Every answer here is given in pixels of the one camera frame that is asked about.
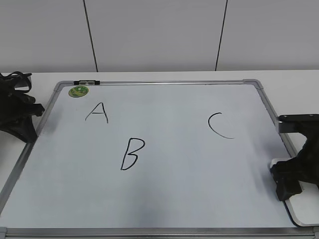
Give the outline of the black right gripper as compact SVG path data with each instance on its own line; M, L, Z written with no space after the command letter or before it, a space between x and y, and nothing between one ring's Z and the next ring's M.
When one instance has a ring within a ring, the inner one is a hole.
M276 194L280 201L300 194L299 181L319 185L319 135L307 135L306 142L296 157L279 161L271 168L277 180Z

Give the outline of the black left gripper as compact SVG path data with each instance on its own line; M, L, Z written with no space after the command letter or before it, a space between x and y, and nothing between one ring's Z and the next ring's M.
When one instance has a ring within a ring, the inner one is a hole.
M40 117L45 109L28 93L32 89L31 73L15 71L0 76L0 129L23 142L35 142L32 117Z

